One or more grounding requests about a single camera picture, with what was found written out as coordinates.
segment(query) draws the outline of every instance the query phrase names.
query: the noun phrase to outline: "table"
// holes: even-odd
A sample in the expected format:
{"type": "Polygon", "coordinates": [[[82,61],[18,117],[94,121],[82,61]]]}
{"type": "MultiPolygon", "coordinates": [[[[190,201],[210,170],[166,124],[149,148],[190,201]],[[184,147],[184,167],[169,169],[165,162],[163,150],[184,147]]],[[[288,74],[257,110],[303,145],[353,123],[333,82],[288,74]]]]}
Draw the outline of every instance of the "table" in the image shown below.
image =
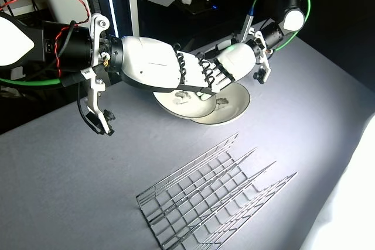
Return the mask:
{"type": "Polygon", "coordinates": [[[158,249],[135,196],[239,131],[240,156],[299,175],[223,249],[298,249],[348,164],[375,95],[299,39],[271,59],[247,112],[204,126],[125,83],[100,98],[115,134],[95,135],[76,104],[0,136],[0,249],[158,249]]]}

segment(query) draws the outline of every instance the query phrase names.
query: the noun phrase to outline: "black coil spring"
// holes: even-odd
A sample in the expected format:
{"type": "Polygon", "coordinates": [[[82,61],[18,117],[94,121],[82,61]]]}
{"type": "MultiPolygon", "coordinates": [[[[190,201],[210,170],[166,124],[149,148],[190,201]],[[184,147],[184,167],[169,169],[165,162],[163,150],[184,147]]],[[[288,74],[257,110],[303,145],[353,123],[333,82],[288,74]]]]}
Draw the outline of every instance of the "black coil spring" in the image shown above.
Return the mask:
{"type": "Polygon", "coordinates": [[[186,68],[185,68],[185,60],[183,58],[183,54],[181,52],[178,52],[181,48],[181,45],[179,43],[176,43],[173,45],[173,49],[176,53],[177,61],[180,65],[180,73],[181,73],[181,80],[180,83],[185,83],[185,76],[186,76],[186,68]]]}
{"type": "Polygon", "coordinates": [[[203,71],[202,73],[204,74],[204,76],[206,77],[204,80],[205,82],[208,83],[209,87],[212,86],[212,84],[214,83],[215,81],[215,77],[212,76],[213,74],[213,70],[210,69],[210,66],[211,66],[211,63],[207,60],[205,60],[205,55],[201,52],[199,52],[196,57],[198,58],[198,63],[199,65],[202,67],[203,71]]]}

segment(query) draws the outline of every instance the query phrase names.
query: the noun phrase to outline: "robotic arm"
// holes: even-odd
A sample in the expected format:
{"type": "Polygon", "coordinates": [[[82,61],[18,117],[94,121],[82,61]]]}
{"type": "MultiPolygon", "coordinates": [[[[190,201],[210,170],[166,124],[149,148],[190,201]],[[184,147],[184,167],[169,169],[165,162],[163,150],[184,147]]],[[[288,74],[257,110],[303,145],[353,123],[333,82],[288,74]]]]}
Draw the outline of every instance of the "robotic arm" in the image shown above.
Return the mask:
{"type": "MultiPolygon", "coordinates": [[[[266,54],[285,35],[300,30],[305,20],[299,8],[300,0],[280,1],[279,19],[275,23],[254,32],[250,16],[247,18],[249,22],[244,25],[242,40],[232,40],[231,46],[211,60],[206,60],[204,54],[180,52],[178,44],[171,46],[156,39],[136,36],[120,39],[110,35],[101,39],[100,33],[108,29],[110,22],[105,16],[95,13],[91,16],[90,31],[79,27],[71,34],[61,56],[61,66],[75,73],[60,80],[65,87],[88,80],[87,118],[107,135],[114,132],[108,123],[114,116],[98,107],[98,97],[105,91],[105,83],[97,79],[99,69],[118,73],[123,81],[135,87],[166,93],[173,90],[193,91],[206,100],[231,82],[246,76],[259,58],[261,66],[254,78],[264,83],[271,71],[266,54]]],[[[0,13],[0,27],[8,31],[0,35],[1,53],[9,54],[9,48],[14,49],[13,56],[5,56],[5,60],[0,61],[0,70],[9,70],[29,61],[52,60],[52,35],[57,33],[61,24],[46,22],[42,28],[29,28],[0,13]],[[8,40],[7,34],[10,33],[16,43],[22,42],[21,48],[14,47],[14,42],[8,40]]]]}

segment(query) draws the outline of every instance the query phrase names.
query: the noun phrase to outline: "dish rack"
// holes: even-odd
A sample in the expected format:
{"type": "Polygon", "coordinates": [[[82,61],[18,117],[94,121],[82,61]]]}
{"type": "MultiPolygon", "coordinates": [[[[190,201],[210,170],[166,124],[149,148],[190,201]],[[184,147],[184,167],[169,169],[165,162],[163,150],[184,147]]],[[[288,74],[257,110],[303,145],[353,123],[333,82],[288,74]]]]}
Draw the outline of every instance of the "dish rack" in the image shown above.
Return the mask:
{"type": "Polygon", "coordinates": [[[258,191],[240,168],[256,148],[234,160],[228,153],[238,133],[222,141],[137,196],[163,250],[219,249],[296,173],[258,191]]]}

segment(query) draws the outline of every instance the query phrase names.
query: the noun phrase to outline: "plate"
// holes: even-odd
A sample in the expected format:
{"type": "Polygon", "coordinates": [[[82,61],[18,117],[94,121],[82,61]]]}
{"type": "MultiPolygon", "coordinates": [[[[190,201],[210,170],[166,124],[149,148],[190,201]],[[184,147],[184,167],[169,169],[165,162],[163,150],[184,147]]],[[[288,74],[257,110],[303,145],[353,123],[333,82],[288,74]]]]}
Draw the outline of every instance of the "plate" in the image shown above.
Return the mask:
{"type": "Polygon", "coordinates": [[[211,114],[216,107],[216,97],[202,101],[195,92],[175,90],[171,93],[154,92],[159,104],[170,114],[185,118],[201,118],[211,114]]]}
{"type": "Polygon", "coordinates": [[[229,84],[215,96],[215,110],[205,117],[192,118],[192,121],[206,125],[224,125],[241,117],[250,103],[249,92],[239,83],[229,84]]]}

